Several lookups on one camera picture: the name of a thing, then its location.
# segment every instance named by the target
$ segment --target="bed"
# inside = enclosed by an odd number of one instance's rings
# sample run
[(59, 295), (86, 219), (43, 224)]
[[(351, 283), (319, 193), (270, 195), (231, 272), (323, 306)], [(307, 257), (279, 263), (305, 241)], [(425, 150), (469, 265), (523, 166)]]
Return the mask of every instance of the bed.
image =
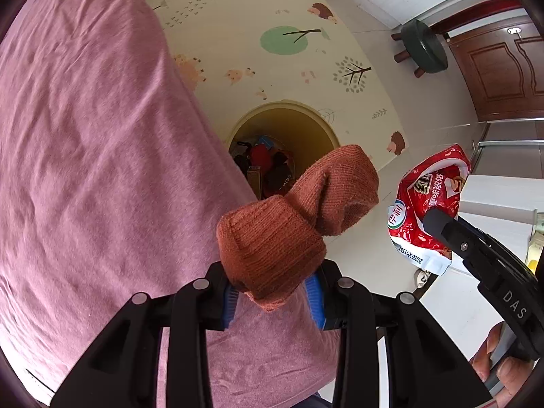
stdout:
[[(127, 299), (202, 276), (220, 216), (255, 197), (145, 0), (27, 0), (0, 113), (0, 346), (48, 404)], [(208, 336), (214, 406), (290, 407), (332, 380), (337, 345), (302, 288), (273, 313), (242, 297)]]

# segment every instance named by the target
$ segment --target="orange sock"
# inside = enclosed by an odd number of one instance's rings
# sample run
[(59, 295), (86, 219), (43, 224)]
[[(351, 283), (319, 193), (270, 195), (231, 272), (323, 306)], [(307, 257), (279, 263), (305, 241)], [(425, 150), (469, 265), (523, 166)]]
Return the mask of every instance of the orange sock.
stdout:
[(314, 163), (285, 197), (227, 213), (217, 226), (230, 282), (266, 311), (280, 307), (325, 258), (336, 236), (378, 203), (378, 176), (361, 147), (340, 147)]

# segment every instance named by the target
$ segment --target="tree illustration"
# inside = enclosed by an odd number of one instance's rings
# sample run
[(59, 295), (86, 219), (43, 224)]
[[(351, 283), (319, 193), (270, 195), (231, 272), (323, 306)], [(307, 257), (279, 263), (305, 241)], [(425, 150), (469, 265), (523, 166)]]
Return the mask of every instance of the tree illustration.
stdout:
[(260, 37), (260, 46), (271, 54), (298, 54), (308, 47), (306, 36), (313, 32), (320, 32), (323, 38), (330, 39), (324, 29), (300, 30), (292, 26), (277, 26)]
[(157, 6), (154, 9), (158, 9), (160, 7), (165, 7), (169, 10), (161, 10), (159, 18), (163, 23), (163, 30), (167, 27), (173, 28), (174, 26), (180, 26), (188, 17), (196, 16), (200, 13), (202, 9), (206, 7), (208, 4), (205, 1), (202, 0), (194, 0), (187, 2), (187, 6), (184, 6), (184, 8), (180, 8), (177, 11), (174, 11), (173, 9), (170, 10), (170, 8), (166, 5), (166, 2), (164, 2), (164, 5), (161, 3), (161, 6)]
[(359, 93), (364, 90), (367, 76), (365, 72), (372, 70), (372, 67), (361, 67), (363, 63), (347, 56), (341, 62), (337, 62), (338, 71), (333, 73), (333, 80), (346, 86), (346, 92)]
[(327, 121), (327, 124), (332, 124), (335, 121), (335, 111), (330, 108), (322, 108), (318, 113), (321, 118)]

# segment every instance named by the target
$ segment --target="red snack bag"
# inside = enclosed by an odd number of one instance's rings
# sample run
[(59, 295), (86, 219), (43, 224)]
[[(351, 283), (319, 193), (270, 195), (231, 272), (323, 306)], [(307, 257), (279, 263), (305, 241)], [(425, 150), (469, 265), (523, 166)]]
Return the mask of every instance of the red snack bag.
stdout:
[(422, 270), (442, 276), (452, 263), (452, 251), (423, 230), (425, 213), (439, 207), (457, 218), (461, 190), (470, 163), (457, 144), (427, 158), (399, 184), (389, 207), (389, 235), (396, 249)]

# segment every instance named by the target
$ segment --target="round stool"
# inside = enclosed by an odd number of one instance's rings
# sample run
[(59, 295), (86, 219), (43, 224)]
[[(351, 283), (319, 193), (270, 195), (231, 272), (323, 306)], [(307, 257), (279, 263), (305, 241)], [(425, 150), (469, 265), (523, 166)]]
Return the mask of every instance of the round stool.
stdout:
[(430, 27), (419, 20), (406, 23), (399, 34), (391, 35), (394, 40), (402, 40), (406, 50), (395, 55), (400, 63), (410, 57), (419, 66), (414, 75), (420, 78), (424, 73), (438, 73), (448, 68), (448, 56), (442, 43)]

